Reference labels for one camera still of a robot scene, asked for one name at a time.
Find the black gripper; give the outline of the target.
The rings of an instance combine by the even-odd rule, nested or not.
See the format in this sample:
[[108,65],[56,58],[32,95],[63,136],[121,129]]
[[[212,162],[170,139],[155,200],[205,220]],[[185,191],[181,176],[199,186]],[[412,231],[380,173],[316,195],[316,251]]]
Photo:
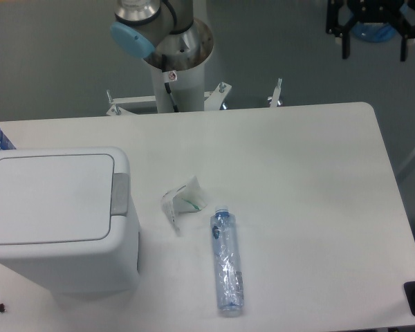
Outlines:
[[[415,23],[411,24],[401,9],[407,6],[415,13],[415,1],[327,1],[326,28],[328,34],[341,37],[342,59],[348,59],[351,52],[349,32],[357,23],[389,24],[399,35],[400,61],[405,62],[408,55],[408,39],[415,38]],[[339,22],[340,10],[346,7],[351,12],[348,22]]]

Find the silver robot arm blue cap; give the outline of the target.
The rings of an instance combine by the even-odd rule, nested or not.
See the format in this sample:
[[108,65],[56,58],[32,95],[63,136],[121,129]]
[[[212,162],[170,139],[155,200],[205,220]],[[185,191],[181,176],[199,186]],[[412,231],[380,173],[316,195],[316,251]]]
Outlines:
[[162,71],[195,68],[212,54],[212,31],[194,16],[193,1],[117,1],[114,15],[114,42]]

